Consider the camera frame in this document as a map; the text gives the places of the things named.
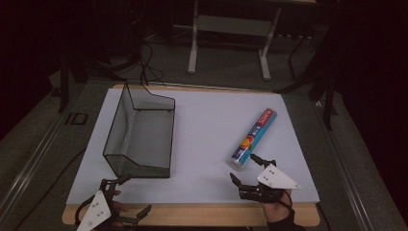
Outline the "black floor bracket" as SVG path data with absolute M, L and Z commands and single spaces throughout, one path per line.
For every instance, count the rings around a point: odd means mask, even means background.
M 82 113 L 70 113 L 65 120 L 65 125 L 85 125 L 89 116 Z

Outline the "metal floor rail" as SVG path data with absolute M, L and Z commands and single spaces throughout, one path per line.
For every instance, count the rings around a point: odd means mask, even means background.
M 350 207 L 353 211 L 353 214 L 357 220 L 357 223 L 361 231 L 373 231 L 373 226 L 371 224 L 370 218 L 368 217 L 367 211 L 363 202 L 361 200 L 360 194 L 358 193 L 355 184 L 351 178 L 348 167 L 344 160 L 343 153 L 339 147 L 337 140 L 332 131 L 329 131 L 326 127 L 323 118 L 320 119 L 320 125 L 322 126 L 323 132 L 328 139 L 328 142 L 333 151 L 335 158 L 336 167 L 338 169 L 339 177 L 341 179 L 344 192 L 349 201 Z
M 0 141 L 0 222 L 24 194 L 65 117 L 66 113 L 29 116 Z

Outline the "person's right hand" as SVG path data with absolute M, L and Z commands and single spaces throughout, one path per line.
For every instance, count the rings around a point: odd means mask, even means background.
M 290 223 L 293 222 L 292 191 L 285 190 L 275 203 L 262 203 L 261 207 L 267 223 Z

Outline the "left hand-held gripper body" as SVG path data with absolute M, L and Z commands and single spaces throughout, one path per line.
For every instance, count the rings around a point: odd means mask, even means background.
M 76 231 L 136 231 L 137 218 L 123 217 L 113 207 L 115 180 L 103 179 L 95 195 L 83 202 L 76 211 Z M 121 221 L 123 227 L 112 226 Z

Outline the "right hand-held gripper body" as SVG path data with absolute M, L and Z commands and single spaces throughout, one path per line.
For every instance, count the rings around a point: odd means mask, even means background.
M 275 203 L 285 190 L 298 190 L 300 188 L 300 185 L 290 176 L 277 168 L 274 160 L 264 160 L 263 167 L 264 170 L 257 177 L 258 184 L 256 186 L 242 183 L 238 188 L 241 199 Z

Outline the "white metal desk frame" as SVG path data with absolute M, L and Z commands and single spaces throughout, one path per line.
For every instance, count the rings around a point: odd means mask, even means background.
M 200 14 L 199 0 L 193 1 L 193 17 L 192 17 L 192 40 L 191 52 L 188 65 L 188 73 L 194 74 L 197 64 L 198 43 L 197 37 L 199 31 L 217 32 L 234 35 L 248 35 L 264 37 L 265 45 L 258 50 L 259 63 L 262 70 L 262 75 L 265 81 L 271 80 L 270 71 L 268 68 L 267 54 L 276 30 L 278 19 L 280 17 L 281 8 L 277 8 L 272 13 L 272 20 L 255 20 L 244 19 L 226 16 L 214 16 Z

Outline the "blue cling wrap roll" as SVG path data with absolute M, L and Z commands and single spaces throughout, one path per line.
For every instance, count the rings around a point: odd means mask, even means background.
M 243 169 L 245 163 L 250 157 L 250 154 L 276 118 L 277 113 L 273 109 L 266 108 L 263 111 L 247 135 L 241 141 L 240 145 L 227 161 L 227 164 L 232 169 Z

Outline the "dark mesh wire basket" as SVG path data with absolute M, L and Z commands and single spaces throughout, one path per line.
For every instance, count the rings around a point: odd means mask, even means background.
M 121 92 L 103 156 L 117 177 L 170 176 L 175 100 L 146 87 Z

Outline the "black metal stand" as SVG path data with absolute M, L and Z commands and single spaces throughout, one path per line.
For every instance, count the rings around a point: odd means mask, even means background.
M 323 122 L 328 131 L 332 130 L 331 115 L 333 109 L 334 88 L 338 74 L 338 67 L 334 61 L 327 62 L 319 77 L 320 88 L 325 92 Z
M 61 55 L 61 75 L 60 75 L 60 109 L 59 112 L 62 113 L 69 101 L 69 84 L 68 84 L 68 61 L 67 52 L 64 50 Z

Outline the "white table mat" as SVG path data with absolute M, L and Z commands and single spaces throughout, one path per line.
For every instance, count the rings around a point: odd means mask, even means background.
M 165 90 L 175 100 L 170 175 L 132 179 L 120 186 L 123 203 L 238 203 L 227 164 L 264 109 L 277 113 L 254 152 L 276 161 L 298 185 L 293 201 L 319 202 L 319 195 L 293 128 L 287 102 L 278 94 Z

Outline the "person's left hand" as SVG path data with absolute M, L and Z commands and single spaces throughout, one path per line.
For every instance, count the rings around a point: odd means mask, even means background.
M 123 204 L 123 203 L 121 203 L 121 202 L 119 202 L 119 201 L 113 201 L 113 207 L 115 208 L 115 210 L 118 212 L 118 213 L 122 213 L 122 212 L 128 212 L 129 211 L 129 208 L 125 205 L 125 204 Z M 124 226 L 124 224 L 121 222 L 121 221 L 114 221 L 113 223 L 112 223 L 112 226 L 115 226 L 115 227 L 123 227 Z

